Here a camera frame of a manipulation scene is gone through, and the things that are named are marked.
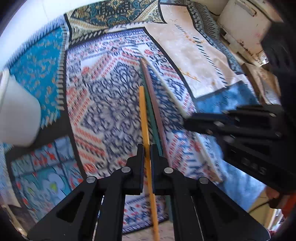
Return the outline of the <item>person's right hand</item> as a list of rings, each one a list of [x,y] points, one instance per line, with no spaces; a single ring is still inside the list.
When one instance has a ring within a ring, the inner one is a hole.
[[[269,199],[269,207],[280,209],[283,217],[287,218],[295,208],[295,192],[280,194],[268,186],[266,186],[264,190]]]

